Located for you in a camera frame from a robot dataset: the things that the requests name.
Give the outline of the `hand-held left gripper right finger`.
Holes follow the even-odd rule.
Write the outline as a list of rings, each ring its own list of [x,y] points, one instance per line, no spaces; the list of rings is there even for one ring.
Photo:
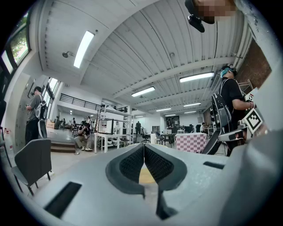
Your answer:
[[[144,146],[144,160],[158,184],[157,206],[145,221],[220,221],[227,199],[220,183],[228,158]]]

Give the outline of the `dark grey chair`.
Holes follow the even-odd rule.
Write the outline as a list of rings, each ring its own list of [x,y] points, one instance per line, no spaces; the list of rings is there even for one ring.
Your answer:
[[[51,179],[51,140],[35,139],[30,141],[15,155],[14,161],[15,166],[11,168],[11,172],[19,189],[22,190],[19,184],[22,182],[33,196],[32,185],[36,185],[37,181],[45,175],[48,180]]]

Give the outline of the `person's grey sparkly top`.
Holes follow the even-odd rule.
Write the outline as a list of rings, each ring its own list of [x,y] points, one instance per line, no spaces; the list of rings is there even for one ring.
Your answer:
[[[269,130],[283,130],[283,47],[267,20],[249,0],[234,2],[245,15],[254,40],[271,68],[254,102]]]

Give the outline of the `white desk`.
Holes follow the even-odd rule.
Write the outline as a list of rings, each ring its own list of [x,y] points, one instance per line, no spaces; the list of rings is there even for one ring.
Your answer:
[[[133,135],[129,134],[105,134],[105,133],[94,133],[94,153],[98,151],[98,139],[101,139],[101,147],[100,150],[104,153],[108,152],[108,147],[112,147],[112,145],[108,144],[108,140],[115,138],[116,139],[116,148],[119,149],[121,147],[120,144],[123,146],[131,145],[134,143]]]

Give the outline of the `clear plastic water bottle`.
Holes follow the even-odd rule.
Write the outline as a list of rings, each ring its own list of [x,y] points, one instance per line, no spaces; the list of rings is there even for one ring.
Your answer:
[[[5,147],[7,149],[7,153],[9,156],[12,156],[14,152],[13,152],[13,142],[12,142],[11,130],[7,128],[4,129],[4,140],[5,140]]]

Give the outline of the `black mezzanine railing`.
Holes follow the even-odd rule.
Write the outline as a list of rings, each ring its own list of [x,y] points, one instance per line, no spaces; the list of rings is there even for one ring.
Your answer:
[[[75,105],[75,106],[79,106],[79,107],[83,107],[83,108],[87,108],[87,109],[92,109],[95,111],[100,111],[100,110],[104,110],[105,108],[105,104],[99,105],[99,104],[95,104],[92,102],[88,102],[79,98],[75,98],[66,94],[61,93],[60,95],[60,101],[71,104],[71,105]]]

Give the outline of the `white metal rack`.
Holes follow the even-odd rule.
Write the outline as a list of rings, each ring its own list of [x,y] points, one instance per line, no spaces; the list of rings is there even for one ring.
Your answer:
[[[112,108],[111,106],[105,106],[104,110],[100,110],[98,116],[99,118],[96,126],[97,132],[98,132],[98,124],[100,120],[113,119],[114,120],[113,134],[133,135],[134,119],[133,116],[127,112],[126,107],[124,111],[122,111]]]

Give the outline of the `white cube shelf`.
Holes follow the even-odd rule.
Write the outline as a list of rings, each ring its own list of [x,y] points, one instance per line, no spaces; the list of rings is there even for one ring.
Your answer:
[[[114,120],[100,120],[98,124],[98,133],[113,134]]]

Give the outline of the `black table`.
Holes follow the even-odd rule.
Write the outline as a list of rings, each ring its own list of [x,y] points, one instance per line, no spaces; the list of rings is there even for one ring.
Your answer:
[[[175,136],[176,136],[176,133],[160,134],[160,144],[166,146],[166,143],[168,143],[170,147],[172,147],[172,145],[175,142]]]

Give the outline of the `checkered red white table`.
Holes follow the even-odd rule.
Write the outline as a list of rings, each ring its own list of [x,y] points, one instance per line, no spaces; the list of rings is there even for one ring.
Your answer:
[[[184,152],[202,153],[207,143],[206,133],[181,133],[175,138],[176,149]]]

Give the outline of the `wooden platform steps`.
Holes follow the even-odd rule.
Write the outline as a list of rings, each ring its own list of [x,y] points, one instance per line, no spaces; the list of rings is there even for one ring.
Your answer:
[[[67,134],[52,132],[48,135],[51,140],[51,152],[75,153],[76,145],[73,137]]]

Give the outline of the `black office chair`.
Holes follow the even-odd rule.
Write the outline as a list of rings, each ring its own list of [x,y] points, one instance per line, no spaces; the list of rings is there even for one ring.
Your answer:
[[[142,143],[150,143],[150,134],[145,133],[144,128],[141,128],[141,132],[142,132],[142,138],[143,140],[141,141]]]

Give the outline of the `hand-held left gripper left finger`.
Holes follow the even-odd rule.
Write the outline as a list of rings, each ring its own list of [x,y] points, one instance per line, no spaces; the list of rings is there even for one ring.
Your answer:
[[[161,226],[139,184],[143,145],[89,157],[57,175],[34,201],[48,225]]]

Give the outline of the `dark wall frame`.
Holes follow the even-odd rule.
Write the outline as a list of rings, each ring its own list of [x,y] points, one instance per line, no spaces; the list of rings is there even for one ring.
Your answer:
[[[28,98],[33,98],[35,87],[36,87],[36,84],[33,82],[30,89],[29,89],[28,95],[27,95]]]

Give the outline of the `black-framed window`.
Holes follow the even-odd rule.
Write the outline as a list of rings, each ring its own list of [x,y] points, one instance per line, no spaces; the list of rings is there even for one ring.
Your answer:
[[[30,51],[29,43],[30,12],[28,11],[17,23],[10,38],[13,59],[19,65]]]
[[[49,107],[49,105],[52,105],[53,100],[55,99],[55,94],[57,92],[57,89],[59,87],[60,81],[58,81],[55,78],[49,78],[47,85],[44,88],[43,91],[43,97],[46,102],[46,106]]]

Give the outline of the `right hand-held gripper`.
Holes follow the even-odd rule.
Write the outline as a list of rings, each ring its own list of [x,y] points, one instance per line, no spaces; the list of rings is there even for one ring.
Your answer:
[[[264,121],[260,112],[257,108],[253,108],[242,120],[238,121],[238,130],[219,135],[218,141],[230,142],[243,139],[243,133],[245,133],[245,141],[249,141],[259,133],[259,129],[263,123]]]

